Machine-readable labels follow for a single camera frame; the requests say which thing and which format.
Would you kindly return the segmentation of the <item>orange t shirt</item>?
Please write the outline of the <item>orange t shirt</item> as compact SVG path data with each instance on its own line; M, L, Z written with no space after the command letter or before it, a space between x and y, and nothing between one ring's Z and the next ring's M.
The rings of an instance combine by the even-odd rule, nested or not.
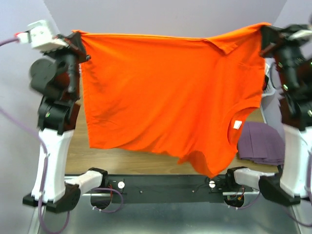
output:
M209 38L81 31L90 147L167 154L218 175L261 103L265 26Z

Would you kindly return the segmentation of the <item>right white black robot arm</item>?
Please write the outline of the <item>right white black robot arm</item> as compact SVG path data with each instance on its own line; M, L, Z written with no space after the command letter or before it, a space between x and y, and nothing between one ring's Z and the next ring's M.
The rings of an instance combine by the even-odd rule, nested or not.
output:
M276 174L230 168L224 185L230 191L241 185L257 189L265 199L289 207L312 198L312 59L300 49L312 39L312 25L263 26L261 35L260 55L275 60L283 90L284 167Z

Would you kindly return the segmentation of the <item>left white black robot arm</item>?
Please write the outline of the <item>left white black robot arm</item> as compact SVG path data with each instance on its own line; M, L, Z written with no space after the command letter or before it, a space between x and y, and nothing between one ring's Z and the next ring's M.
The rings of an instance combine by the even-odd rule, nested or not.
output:
M43 58L30 67L30 87L42 95L38 109L38 136L42 141L37 178L23 204L45 206L56 214L73 210L82 194L94 189L98 193L108 187L107 172L91 168L77 178L65 179L69 144L80 110L80 71L90 56L83 46L81 34L44 36L31 33L32 47Z

